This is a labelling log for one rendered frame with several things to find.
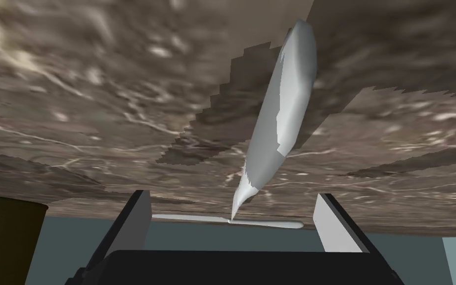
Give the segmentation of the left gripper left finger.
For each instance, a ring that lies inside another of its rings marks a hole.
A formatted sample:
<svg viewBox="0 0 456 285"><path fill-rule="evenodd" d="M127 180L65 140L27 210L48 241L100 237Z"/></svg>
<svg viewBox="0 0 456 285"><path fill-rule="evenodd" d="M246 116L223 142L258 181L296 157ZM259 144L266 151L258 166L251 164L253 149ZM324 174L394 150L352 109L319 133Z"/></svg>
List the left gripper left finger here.
<svg viewBox="0 0 456 285"><path fill-rule="evenodd" d="M142 249L151 218L149 191L136 190L94 251L86 271L92 270L113 251Z"/></svg>

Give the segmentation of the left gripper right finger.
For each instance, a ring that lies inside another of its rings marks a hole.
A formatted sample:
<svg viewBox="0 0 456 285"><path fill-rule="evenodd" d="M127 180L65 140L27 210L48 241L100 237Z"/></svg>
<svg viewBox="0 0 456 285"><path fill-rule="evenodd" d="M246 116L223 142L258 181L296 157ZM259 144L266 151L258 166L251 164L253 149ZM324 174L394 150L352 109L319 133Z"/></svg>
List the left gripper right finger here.
<svg viewBox="0 0 456 285"><path fill-rule="evenodd" d="M363 252L388 267L387 261L366 234L330 193L319 193L313 222L326 252Z"/></svg>

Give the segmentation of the silver knife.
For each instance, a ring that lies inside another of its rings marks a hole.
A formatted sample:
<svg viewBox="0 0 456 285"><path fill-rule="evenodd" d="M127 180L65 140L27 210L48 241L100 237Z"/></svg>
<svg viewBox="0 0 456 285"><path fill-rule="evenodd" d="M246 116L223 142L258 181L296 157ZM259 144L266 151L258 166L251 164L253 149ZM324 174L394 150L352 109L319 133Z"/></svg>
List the silver knife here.
<svg viewBox="0 0 456 285"><path fill-rule="evenodd" d="M248 220L248 219L226 219L223 217L198 216L198 215L177 215L177 214L160 214L152 215L157 219L184 220L194 222L210 222L210 223L229 223L237 225L264 226L286 229L300 229L304 224L300 221L275 221L275 220Z"/></svg>

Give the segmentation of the dark olive cylinder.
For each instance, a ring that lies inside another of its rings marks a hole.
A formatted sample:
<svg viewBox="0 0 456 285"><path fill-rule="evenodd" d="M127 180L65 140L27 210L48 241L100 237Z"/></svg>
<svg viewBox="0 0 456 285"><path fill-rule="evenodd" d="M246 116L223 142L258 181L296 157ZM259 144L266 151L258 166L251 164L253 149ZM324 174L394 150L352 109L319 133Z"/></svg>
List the dark olive cylinder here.
<svg viewBox="0 0 456 285"><path fill-rule="evenodd" d="M47 209L0 197L0 285L25 285Z"/></svg>

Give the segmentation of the silver spoon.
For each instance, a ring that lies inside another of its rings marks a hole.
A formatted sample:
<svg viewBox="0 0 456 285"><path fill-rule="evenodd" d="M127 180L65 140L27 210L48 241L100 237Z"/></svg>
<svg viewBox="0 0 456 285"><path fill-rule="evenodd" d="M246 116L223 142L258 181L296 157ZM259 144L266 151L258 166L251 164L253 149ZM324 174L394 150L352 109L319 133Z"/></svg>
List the silver spoon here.
<svg viewBox="0 0 456 285"><path fill-rule="evenodd" d="M317 73L313 29L298 19L280 48L250 140L231 218L268 183L294 147Z"/></svg>

